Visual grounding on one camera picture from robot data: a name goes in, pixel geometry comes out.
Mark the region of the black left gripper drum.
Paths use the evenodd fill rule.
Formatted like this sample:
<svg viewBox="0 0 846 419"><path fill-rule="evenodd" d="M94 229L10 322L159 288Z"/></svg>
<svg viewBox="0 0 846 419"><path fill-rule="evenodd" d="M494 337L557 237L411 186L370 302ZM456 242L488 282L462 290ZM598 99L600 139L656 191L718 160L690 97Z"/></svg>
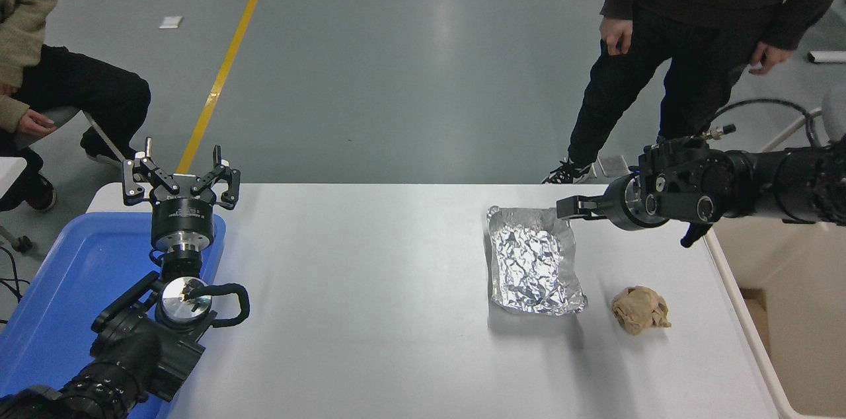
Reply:
<svg viewBox="0 0 846 419"><path fill-rule="evenodd" d="M214 242L217 193L206 188L194 194L192 187L197 180L194 175L176 174L173 181L179 189L177 194L165 187L152 190L151 246L155 250L199 252Z"/></svg>

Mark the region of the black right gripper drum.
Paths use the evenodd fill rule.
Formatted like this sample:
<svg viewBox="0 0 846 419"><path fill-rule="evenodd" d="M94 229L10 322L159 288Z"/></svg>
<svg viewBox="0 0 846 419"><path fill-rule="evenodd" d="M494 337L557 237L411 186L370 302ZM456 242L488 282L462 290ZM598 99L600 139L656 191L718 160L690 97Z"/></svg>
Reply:
<svg viewBox="0 0 846 419"><path fill-rule="evenodd" d="M605 189L605 218L625 231L636 231L645 229L643 220L638 218L635 208L638 202L632 205L632 198L629 192L634 192L633 183L636 175L629 173L625 177L615 179Z"/></svg>

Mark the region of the seated person's right hand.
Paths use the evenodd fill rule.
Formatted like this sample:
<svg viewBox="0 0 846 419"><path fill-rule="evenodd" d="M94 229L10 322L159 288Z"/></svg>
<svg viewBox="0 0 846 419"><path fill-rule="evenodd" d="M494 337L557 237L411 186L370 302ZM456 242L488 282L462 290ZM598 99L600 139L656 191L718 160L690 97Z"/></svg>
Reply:
<svg viewBox="0 0 846 419"><path fill-rule="evenodd" d="M58 129L55 122L37 111L28 109L20 118L16 135L42 139Z"/></svg>

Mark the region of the standing person's right hand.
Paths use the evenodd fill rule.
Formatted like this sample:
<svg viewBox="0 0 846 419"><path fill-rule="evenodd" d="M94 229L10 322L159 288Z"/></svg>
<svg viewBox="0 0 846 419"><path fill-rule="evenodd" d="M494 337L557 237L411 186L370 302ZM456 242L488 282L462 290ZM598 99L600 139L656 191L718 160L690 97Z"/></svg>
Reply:
<svg viewBox="0 0 846 419"><path fill-rule="evenodd" d="M615 19L603 16L599 30L608 55L621 56L629 53L633 37L633 22L631 19Z"/></svg>

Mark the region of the standing person's left hand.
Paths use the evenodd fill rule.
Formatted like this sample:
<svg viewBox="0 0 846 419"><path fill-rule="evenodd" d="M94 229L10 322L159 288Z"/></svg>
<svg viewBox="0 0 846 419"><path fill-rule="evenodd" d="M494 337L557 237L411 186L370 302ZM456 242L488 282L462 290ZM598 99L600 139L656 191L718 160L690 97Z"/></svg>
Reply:
<svg viewBox="0 0 846 419"><path fill-rule="evenodd" d="M758 42L751 55L748 72L750 75L767 75L774 67L788 61L794 53L795 50L786 50L765 42Z"/></svg>

